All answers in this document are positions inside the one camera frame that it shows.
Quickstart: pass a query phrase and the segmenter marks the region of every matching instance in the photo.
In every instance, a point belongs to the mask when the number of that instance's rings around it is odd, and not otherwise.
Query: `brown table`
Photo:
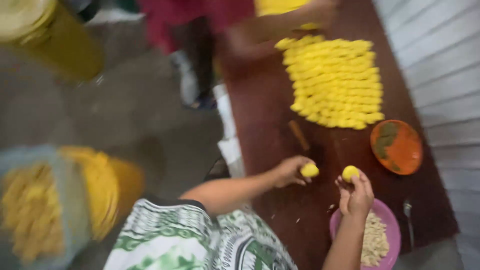
[[[376,198],[395,213],[402,233],[403,253],[410,251],[407,219],[403,214],[407,198],[413,205],[416,247],[458,232],[430,148],[372,3],[344,1],[330,33],[329,39],[374,42],[376,65],[380,67],[385,91],[382,112],[387,119],[409,123],[425,142],[423,163],[415,174],[399,176],[381,166],[370,148],[373,125],[361,131],[327,129],[291,112],[292,83],[280,53],[246,60],[233,56],[225,40],[218,46],[246,173],[264,172],[284,158],[302,154],[288,128],[292,119],[299,123],[312,145],[310,157],[321,170],[313,184],[273,190],[254,201],[255,210],[288,247],[300,269],[318,269],[324,261],[331,244],[328,230],[331,213],[327,210],[339,200],[333,179],[347,165],[361,168],[372,181]]]

